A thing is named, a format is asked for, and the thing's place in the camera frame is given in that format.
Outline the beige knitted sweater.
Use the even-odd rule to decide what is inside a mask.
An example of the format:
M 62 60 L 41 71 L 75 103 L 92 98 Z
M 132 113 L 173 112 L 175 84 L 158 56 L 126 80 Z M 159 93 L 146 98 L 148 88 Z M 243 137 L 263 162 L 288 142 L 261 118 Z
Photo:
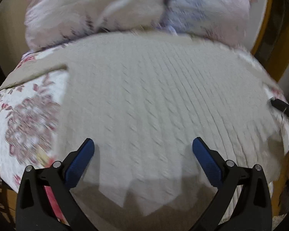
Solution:
M 96 152 L 72 190 L 99 230 L 188 230 L 215 189 L 192 152 L 201 137 L 268 182 L 284 154 L 277 85 L 254 58 L 207 40 L 105 33 L 64 46 L 39 74 L 67 69 L 57 147 Z

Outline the pink pillow left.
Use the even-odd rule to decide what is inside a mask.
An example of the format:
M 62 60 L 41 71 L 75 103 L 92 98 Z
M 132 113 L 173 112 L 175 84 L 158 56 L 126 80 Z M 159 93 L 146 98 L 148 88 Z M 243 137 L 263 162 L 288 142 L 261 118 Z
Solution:
M 74 41 L 100 30 L 153 28 L 164 0 L 26 0 L 25 40 L 33 52 Z

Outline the floral quilted bedspread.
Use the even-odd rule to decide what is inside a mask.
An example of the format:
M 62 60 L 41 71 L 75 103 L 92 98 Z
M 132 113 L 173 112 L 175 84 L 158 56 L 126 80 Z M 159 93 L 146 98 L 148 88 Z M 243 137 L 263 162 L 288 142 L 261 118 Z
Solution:
M 39 74 L 50 56 L 63 48 L 26 53 L 0 87 L 0 179 L 11 188 L 9 203 L 28 165 L 47 168 L 65 155 L 56 145 L 69 74 L 65 68 Z M 27 67 L 36 71 L 22 79 L 11 77 Z

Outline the lilac pillow right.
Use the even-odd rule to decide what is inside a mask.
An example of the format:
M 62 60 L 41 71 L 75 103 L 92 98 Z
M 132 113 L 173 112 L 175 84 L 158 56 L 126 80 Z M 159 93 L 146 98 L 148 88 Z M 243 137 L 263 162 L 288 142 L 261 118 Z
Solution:
M 167 0 L 162 26 L 237 48 L 249 22 L 251 0 Z

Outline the cream wooden headboard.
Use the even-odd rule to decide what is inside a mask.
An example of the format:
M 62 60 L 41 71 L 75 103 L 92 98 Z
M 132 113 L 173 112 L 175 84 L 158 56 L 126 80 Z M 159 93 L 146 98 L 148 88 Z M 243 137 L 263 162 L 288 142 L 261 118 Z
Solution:
M 272 0 L 251 0 L 249 22 L 245 32 L 243 45 L 255 55 L 263 39 L 269 16 Z

